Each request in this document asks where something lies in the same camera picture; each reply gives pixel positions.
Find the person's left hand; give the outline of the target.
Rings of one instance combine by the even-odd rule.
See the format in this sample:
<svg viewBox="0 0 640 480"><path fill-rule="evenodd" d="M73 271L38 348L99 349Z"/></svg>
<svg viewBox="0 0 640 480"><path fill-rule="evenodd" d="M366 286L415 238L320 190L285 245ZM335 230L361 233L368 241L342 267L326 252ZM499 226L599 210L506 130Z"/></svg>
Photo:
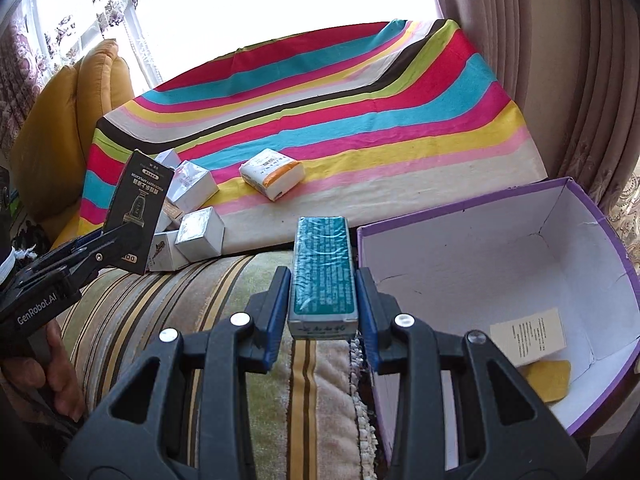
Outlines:
<svg viewBox="0 0 640 480"><path fill-rule="evenodd" d="M54 392L54 407L58 414L79 422L86 404L75 369L68 358L57 320L46 325L51 361L43 368L31 358L12 358L2 362L6 378L22 391L49 386Z"/></svg>

